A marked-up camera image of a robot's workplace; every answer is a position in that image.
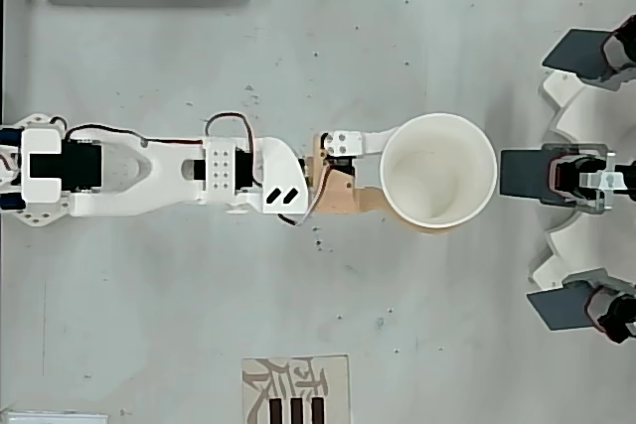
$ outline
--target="black wire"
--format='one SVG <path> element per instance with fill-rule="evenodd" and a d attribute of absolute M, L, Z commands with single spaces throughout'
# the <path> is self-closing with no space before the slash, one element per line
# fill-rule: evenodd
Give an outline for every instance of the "black wire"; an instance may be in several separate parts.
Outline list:
<path fill-rule="evenodd" d="M 54 116 L 53 118 L 51 118 L 49 123 L 56 124 L 58 121 L 60 121 L 62 124 L 64 124 L 64 130 L 65 131 L 67 129 L 69 129 L 69 123 L 62 116 Z"/>
<path fill-rule="evenodd" d="M 289 225 L 292 225 L 294 227 L 298 224 L 298 222 L 296 222 L 293 218 L 286 217 L 282 213 L 280 213 L 278 215 L 278 218 L 280 218 L 283 222 L 285 222 L 285 223 L 287 223 Z"/>
<path fill-rule="evenodd" d="M 249 122 L 247 121 L 247 118 L 242 113 L 234 113 L 232 111 L 217 113 L 206 122 L 206 127 L 204 128 L 204 133 L 206 134 L 206 136 L 210 136 L 210 126 L 212 126 L 212 123 L 214 123 L 216 120 L 221 118 L 238 118 L 242 121 L 242 124 L 245 126 L 245 131 L 247 132 L 247 144 L 249 148 L 249 151 L 247 152 L 251 153 L 251 181 L 257 186 L 259 186 L 260 188 L 262 188 L 262 184 L 259 181 L 257 181 L 256 178 L 254 177 L 254 166 L 256 163 L 256 152 L 255 152 L 255 145 L 254 145 L 255 140 L 254 140 L 254 133 L 251 130 L 251 126 L 249 126 Z"/>
<path fill-rule="evenodd" d="M 71 139 L 71 135 L 73 133 L 77 133 L 78 131 L 83 131 L 85 129 L 99 129 L 101 131 L 108 131 L 109 133 L 130 134 L 132 136 L 139 138 L 139 140 L 141 141 L 142 148 L 147 147 L 148 143 L 150 142 L 148 138 L 145 138 L 141 136 L 139 133 L 135 131 L 131 131 L 130 129 L 111 128 L 110 126 L 104 126 L 103 124 L 92 124 L 92 123 L 82 124 L 80 126 L 76 126 L 75 128 L 71 128 L 70 130 L 67 131 L 67 134 L 65 135 L 64 139 Z"/>

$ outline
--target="cable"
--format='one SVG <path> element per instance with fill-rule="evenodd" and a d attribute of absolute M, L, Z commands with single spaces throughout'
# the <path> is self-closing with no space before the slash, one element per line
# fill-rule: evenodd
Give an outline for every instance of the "cable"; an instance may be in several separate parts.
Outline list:
<path fill-rule="evenodd" d="M 101 131 L 108 131 L 109 133 L 119 133 L 119 134 L 131 134 L 139 138 L 141 141 L 141 147 L 148 147 L 148 143 L 164 143 L 164 144 L 203 144 L 203 141 L 199 139 L 154 139 L 154 138 L 146 138 L 139 133 L 132 131 L 131 129 L 119 129 L 112 128 L 110 126 L 104 126 L 103 124 L 83 124 L 80 126 L 76 126 L 75 128 L 71 128 L 67 131 L 65 135 L 65 139 L 71 139 L 71 135 L 78 131 L 82 131 L 85 129 L 98 129 Z"/>
<path fill-rule="evenodd" d="M 299 220 L 294 220 L 293 218 L 289 218 L 283 215 L 282 213 L 280 213 L 278 215 L 278 218 L 280 218 L 283 222 L 289 225 L 296 226 L 296 227 L 299 227 L 303 223 L 305 223 L 307 219 L 314 213 L 314 211 L 318 207 L 318 204 L 320 203 L 320 200 L 325 194 L 325 189 L 327 187 L 327 180 L 329 179 L 329 175 L 331 174 L 332 171 L 333 169 L 329 165 L 324 166 L 322 168 L 322 173 L 320 174 L 320 181 L 318 182 L 318 190 L 316 191 L 316 195 L 314 196 L 313 201 L 309 205 L 309 209 L 307 209 L 307 212 L 305 213 L 303 217 L 301 217 Z"/>
<path fill-rule="evenodd" d="M 251 179 L 257 186 L 262 188 L 262 182 L 256 180 L 256 175 L 254 173 L 254 168 L 256 165 L 256 151 L 254 148 L 254 143 L 255 143 L 254 133 L 253 133 L 253 130 L 251 129 L 251 126 L 249 126 L 249 121 L 247 121 L 247 118 L 245 117 L 244 114 L 234 112 L 234 111 L 226 111 L 223 113 L 215 114 L 206 122 L 206 127 L 204 128 L 204 132 L 206 136 L 210 136 L 210 126 L 212 126 L 212 123 L 222 118 L 238 118 L 242 121 L 242 124 L 244 124 L 245 131 L 247 132 L 247 144 L 249 148 L 249 151 L 247 152 L 251 153 Z"/>
<path fill-rule="evenodd" d="M 49 121 L 49 123 L 51 123 L 51 124 L 56 124 L 57 122 L 61 122 L 62 124 L 64 124 L 64 130 L 65 131 L 67 129 L 69 129 L 69 123 L 62 116 L 54 116 Z"/>
<path fill-rule="evenodd" d="M 598 288 L 596 288 L 592 293 L 589 294 L 589 297 L 587 297 L 587 301 L 585 302 L 585 307 L 583 308 L 583 313 L 585 313 L 585 317 L 587 317 L 587 320 L 589 320 L 592 324 L 592 326 L 598 330 L 600 333 L 602 333 L 603 335 L 607 335 L 607 332 L 605 332 L 605 329 L 603 327 L 601 327 L 598 322 L 596 322 L 596 320 L 593 320 L 592 317 L 589 315 L 589 305 L 591 305 L 592 300 L 594 299 L 594 297 L 598 294 L 598 292 L 600 292 L 603 288 L 603 286 L 600 286 Z"/>
<path fill-rule="evenodd" d="M 130 134 L 132 136 L 139 138 L 139 140 L 141 141 L 141 146 L 144 148 L 148 146 L 148 142 L 150 141 L 149 139 L 141 136 L 139 133 L 132 131 L 130 129 L 111 128 L 110 126 L 104 126 L 103 124 L 92 124 L 92 123 L 82 124 L 80 126 L 76 126 L 75 128 L 69 129 L 64 139 L 71 139 L 71 135 L 73 133 L 77 133 L 78 131 L 84 131 L 85 129 L 98 129 L 100 131 L 107 131 L 109 133 Z"/>

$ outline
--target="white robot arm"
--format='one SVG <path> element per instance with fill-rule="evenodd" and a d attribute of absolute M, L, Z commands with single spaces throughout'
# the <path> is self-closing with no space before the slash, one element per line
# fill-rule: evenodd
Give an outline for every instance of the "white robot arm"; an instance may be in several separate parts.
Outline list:
<path fill-rule="evenodd" d="M 225 117 L 241 119 L 247 137 L 209 136 L 210 125 Z M 392 133 L 324 133 L 315 140 L 314 157 L 321 159 L 314 161 L 298 158 L 280 139 L 255 138 L 240 113 L 219 113 L 205 136 L 185 139 L 146 138 L 102 124 L 69 129 L 59 116 L 34 114 L 0 129 L 0 208 L 32 226 L 66 214 L 138 215 L 181 203 L 278 214 L 294 225 L 314 210 L 381 209 L 381 190 L 353 187 L 352 160 L 381 153 Z M 121 171 L 125 185 L 104 180 L 106 151 L 134 164 L 131 174 Z"/>

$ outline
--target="paper cup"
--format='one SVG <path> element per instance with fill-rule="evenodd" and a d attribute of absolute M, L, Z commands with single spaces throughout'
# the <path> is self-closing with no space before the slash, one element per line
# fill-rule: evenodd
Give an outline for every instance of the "paper cup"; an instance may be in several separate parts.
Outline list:
<path fill-rule="evenodd" d="M 486 207 L 497 184 L 497 156 L 481 129 L 461 116 L 426 114 L 391 136 L 380 181 L 395 212 L 413 225 L 445 229 Z"/>

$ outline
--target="white plastic base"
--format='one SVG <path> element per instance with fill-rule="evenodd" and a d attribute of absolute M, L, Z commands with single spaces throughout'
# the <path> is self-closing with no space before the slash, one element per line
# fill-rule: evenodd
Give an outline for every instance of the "white plastic base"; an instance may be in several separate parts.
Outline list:
<path fill-rule="evenodd" d="M 51 122 L 51 116 L 46 114 L 31 114 L 26 118 L 18 121 L 17 123 L 9 126 L 14 128 L 22 128 L 30 126 L 34 123 L 49 124 Z M 64 134 L 64 128 L 60 123 L 58 124 L 60 131 Z M 55 204 L 38 204 L 27 205 L 23 211 L 9 211 L 2 212 L 12 215 L 13 217 L 21 220 L 27 225 L 33 227 L 41 227 L 49 225 L 50 223 L 64 217 L 69 213 L 69 203 L 63 199 Z"/>
<path fill-rule="evenodd" d="M 619 164 L 636 159 L 636 83 L 606 91 L 555 71 L 543 92 L 558 108 L 552 131 L 576 143 L 604 143 L 616 151 Z M 533 280 L 547 290 L 572 273 L 605 268 L 613 277 L 636 283 L 635 237 L 636 204 L 627 197 L 617 197 L 614 209 L 603 215 L 578 213 L 547 232 L 554 255 Z"/>

